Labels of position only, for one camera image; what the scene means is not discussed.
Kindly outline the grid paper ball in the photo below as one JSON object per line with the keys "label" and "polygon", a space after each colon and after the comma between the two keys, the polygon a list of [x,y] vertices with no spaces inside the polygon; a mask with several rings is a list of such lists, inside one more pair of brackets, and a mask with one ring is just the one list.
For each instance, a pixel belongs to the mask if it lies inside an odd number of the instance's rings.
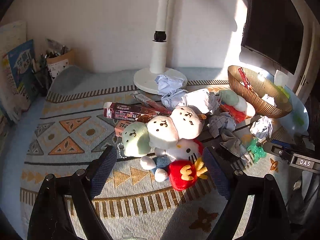
{"label": "grid paper ball", "polygon": [[235,120],[228,112],[213,115],[209,118],[208,124],[209,133],[213,138],[217,138],[223,129],[227,129],[232,132],[236,127]]}

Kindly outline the hello kitty plush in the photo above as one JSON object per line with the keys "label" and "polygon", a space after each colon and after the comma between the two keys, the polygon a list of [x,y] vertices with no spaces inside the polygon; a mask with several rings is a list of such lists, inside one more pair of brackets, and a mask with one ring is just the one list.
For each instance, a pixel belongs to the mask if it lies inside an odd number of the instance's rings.
{"label": "hello kitty plush", "polygon": [[143,156],[140,165],[151,171],[155,181],[168,180],[176,191],[183,191],[200,179],[208,179],[203,150],[203,144],[197,139],[181,139],[174,147],[159,150],[159,155],[153,158]]}

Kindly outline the white paper ball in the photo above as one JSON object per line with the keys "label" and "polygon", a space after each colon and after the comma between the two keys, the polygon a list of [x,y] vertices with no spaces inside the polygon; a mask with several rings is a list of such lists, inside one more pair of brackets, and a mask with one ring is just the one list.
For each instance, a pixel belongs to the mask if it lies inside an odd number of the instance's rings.
{"label": "white paper ball", "polygon": [[207,88],[185,94],[182,96],[182,101],[185,106],[196,107],[202,114],[214,112],[220,106],[218,97],[215,94],[210,94]]}

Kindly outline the orange small snack box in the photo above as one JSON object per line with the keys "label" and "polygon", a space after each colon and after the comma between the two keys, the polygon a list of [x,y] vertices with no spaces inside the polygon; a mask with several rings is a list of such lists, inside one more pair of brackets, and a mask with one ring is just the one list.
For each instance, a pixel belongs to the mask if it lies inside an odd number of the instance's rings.
{"label": "orange small snack box", "polygon": [[115,134],[117,137],[122,137],[122,133],[127,126],[131,124],[130,121],[119,120],[119,122],[115,126]]}

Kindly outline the brown long snack box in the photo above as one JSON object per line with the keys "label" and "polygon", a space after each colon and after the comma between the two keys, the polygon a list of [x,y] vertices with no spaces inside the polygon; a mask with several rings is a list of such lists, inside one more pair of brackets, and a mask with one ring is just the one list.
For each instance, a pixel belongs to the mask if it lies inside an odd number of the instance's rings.
{"label": "brown long snack box", "polygon": [[146,108],[137,105],[127,105],[116,102],[104,103],[104,117],[109,119],[139,121],[147,123],[156,116],[170,116],[171,112],[158,111],[154,108]]}

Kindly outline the three-ball dango plush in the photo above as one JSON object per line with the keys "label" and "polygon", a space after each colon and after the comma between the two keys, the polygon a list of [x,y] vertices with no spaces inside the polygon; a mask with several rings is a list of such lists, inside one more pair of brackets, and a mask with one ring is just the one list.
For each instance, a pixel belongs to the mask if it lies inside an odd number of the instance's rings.
{"label": "three-ball dango plush", "polygon": [[202,121],[194,110],[180,106],[170,116],[156,116],[146,124],[133,122],[122,133],[124,155],[142,157],[152,148],[167,150],[181,139],[192,140],[200,135]]}

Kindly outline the paper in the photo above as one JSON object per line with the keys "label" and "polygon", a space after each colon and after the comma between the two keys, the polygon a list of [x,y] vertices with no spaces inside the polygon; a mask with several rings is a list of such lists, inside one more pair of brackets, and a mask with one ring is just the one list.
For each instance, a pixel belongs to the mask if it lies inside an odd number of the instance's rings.
{"label": "paper", "polygon": [[171,111],[182,102],[182,97],[187,94],[187,90],[182,88],[184,83],[182,78],[161,74],[155,78],[155,82],[163,106]]}
{"label": "paper", "polygon": [[272,120],[267,116],[263,116],[258,121],[255,121],[252,124],[249,131],[259,141],[264,141],[266,138],[270,138],[272,135],[272,132],[273,132]]}

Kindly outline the red long snack box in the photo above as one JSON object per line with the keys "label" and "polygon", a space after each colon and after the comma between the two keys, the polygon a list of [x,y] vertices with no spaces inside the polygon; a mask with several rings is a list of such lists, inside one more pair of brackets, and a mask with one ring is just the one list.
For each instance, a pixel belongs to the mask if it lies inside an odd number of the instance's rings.
{"label": "red long snack box", "polygon": [[165,114],[171,114],[171,111],[165,108],[164,106],[160,105],[159,103],[155,102],[154,100],[148,98],[146,95],[139,93],[139,92],[133,92],[131,93],[134,99],[139,101],[141,104],[143,104],[146,107],[153,108],[156,111],[165,113]]}

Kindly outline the blue round placemat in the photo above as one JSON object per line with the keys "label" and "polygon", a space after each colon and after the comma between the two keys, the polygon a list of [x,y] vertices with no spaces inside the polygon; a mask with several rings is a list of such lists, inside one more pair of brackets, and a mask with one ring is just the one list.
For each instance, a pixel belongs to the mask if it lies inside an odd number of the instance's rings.
{"label": "blue round placemat", "polygon": [[285,91],[285,95],[289,95],[289,102],[292,106],[292,111],[288,115],[278,119],[279,123],[291,136],[294,136],[295,134],[306,134],[309,126],[309,116],[306,107],[287,86],[289,84],[289,77],[278,70],[276,71],[276,75],[286,81],[283,90]]}

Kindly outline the crumpled paper beside bowl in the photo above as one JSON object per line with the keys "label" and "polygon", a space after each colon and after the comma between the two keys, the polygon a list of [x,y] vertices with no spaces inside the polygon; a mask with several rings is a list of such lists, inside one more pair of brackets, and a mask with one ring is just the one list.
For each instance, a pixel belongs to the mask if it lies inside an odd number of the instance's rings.
{"label": "crumpled paper beside bowl", "polygon": [[267,116],[263,116],[258,121],[255,121],[252,124],[249,131],[259,141],[264,141],[266,138],[270,138],[272,135],[272,132],[273,132],[272,120]]}

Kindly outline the amber ribbed glass bowl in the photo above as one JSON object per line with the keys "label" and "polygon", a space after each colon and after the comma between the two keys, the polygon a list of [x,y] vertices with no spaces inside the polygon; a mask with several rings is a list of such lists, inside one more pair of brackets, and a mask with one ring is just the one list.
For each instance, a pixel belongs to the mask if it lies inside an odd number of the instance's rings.
{"label": "amber ribbed glass bowl", "polygon": [[252,86],[252,89],[248,89],[239,68],[235,65],[228,67],[230,88],[249,102],[257,114],[277,119],[291,113],[292,105],[289,99],[273,82],[251,69],[244,68],[244,74]]}

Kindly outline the grey crumpled cloth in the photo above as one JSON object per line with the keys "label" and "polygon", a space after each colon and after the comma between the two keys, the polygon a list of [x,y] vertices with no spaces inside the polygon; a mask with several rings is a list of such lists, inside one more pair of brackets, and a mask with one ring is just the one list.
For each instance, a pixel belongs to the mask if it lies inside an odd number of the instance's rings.
{"label": "grey crumpled cloth", "polygon": [[235,136],[231,131],[223,129],[221,132],[221,139],[222,141],[220,142],[220,145],[224,149],[238,157],[244,165],[249,164],[251,156],[237,136]]}

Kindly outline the green tissue pack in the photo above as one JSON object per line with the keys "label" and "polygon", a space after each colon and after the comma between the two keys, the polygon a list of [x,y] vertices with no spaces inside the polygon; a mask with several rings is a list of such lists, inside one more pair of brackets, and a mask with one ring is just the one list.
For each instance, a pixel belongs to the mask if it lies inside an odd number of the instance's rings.
{"label": "green tissue pack", "polygon": [[274,75],[274,84],[285,94],[285,96],[289,99],[290,94],[285,90],[285,86],[289,80],[289,77],[279,70],[276,70]]}

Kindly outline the red snack packet in bowl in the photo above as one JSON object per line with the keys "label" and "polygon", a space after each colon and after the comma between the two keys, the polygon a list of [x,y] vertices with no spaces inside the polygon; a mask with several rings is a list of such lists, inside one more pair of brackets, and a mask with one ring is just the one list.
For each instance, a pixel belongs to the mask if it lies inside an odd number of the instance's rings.
{"label": "red snack packet in bowl", "polygon": [[239,74],[240,74],[240,76],[241,76],[241,79],[242,79],[242,81],[243,81],[243,83],[244,83],[244,86],[245,86],[248,90],[250,90],[251,92],[254,92],[254,89],[253,89],[253,87],[252,87],[252,85],[251,85],[251,83],[250,83],[250,81],[249,81],[246,73],[244,72],[243,68],[242,68],[242,67],[239,67],[239,68],[238,68],[238,72],[239,72]]}

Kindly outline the patterned woven table mat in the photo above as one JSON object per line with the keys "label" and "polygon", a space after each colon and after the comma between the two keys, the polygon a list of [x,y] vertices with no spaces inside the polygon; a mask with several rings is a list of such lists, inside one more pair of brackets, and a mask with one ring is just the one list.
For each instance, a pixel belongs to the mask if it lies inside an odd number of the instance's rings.
{"label": "patterned woven table mat", "polygon": [[294,172],[255,153],[259,111],[220,110],[226,80],[187,70],[196,102],[168,110],[133,72],[71,66],[54,79],[22,174],[28,239],[285,239]]}

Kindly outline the black monitor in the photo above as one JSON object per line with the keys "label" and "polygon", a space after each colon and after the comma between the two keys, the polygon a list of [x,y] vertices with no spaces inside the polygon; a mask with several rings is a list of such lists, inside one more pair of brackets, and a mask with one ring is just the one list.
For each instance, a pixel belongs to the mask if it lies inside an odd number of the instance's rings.
{"label": "black monitor", "polygon": [[291,0],[248,0],[241,45],[294,74],[303,31],[302,20]]}

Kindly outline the stack of books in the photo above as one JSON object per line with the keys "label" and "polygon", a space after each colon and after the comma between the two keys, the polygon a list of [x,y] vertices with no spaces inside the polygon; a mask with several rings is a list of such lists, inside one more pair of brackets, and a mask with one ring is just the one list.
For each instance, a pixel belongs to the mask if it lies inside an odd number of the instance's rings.
{"label": "stack of books", "polygon": [[33,40],[27,40],[27,25],[16,21],[1,26],[1,114],[10,126],[19,122],[38,96],[33,73]]}

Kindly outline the cardboard pen holder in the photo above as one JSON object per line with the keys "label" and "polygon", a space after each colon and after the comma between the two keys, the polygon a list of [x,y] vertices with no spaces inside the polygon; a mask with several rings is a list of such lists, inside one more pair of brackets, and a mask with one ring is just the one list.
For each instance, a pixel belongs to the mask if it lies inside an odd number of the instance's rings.
{"label": "cardboard pen holder", "polygon": [[72,65],[75,65],[74,50],[70,50],[63,55],[47,59],[47,66],[52,79],[55,79],[64,69]]}

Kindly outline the white desk lamp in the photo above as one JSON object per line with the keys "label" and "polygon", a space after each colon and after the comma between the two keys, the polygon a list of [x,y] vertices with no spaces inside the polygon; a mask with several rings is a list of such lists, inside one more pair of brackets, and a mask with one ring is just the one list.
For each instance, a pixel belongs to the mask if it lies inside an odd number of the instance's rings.
{"label": "white desk lamp", "polygon": [[178,70],[167,68],[167,15],[169,0],[158,0],[155,33],[152,41],[151,60],[148,67],[137,71],[133,77],[135,86],[147,93],[157,94],[156,77],[164,74],[183,80],[182,87],[187,85],[187,78]]}

